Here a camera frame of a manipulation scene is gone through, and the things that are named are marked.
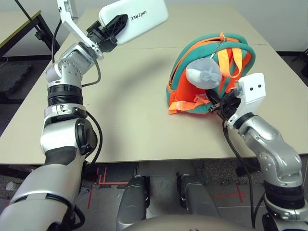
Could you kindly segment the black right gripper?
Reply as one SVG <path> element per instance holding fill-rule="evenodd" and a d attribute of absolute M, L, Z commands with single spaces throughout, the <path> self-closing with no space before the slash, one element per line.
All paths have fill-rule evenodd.
<path fill-rule="evenodd" d="M 219 95 L 213 89 L 206 90 L 205 93 L 212 103 L 217 103 L 211 105 L 208 112 L 214 113 L 215 111 L 219 111 L 218 115 L 221 119 L 230 119 L 241 102 L 234 92 L 226 93 L 222 99 L 220 99 Z"/>

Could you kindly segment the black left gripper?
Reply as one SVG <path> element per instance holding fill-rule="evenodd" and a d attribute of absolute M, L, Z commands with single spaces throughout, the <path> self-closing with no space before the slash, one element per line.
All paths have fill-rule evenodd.
<path fill-rule="evenodd" d="M 105 26 L 96 21 L 87 29 L 87 37 L 98 45 L 101 52 L 111 52 L 117 46 L 116 36 L 125 28 L 127 21 L 127 14 L 115 16 Z"/>

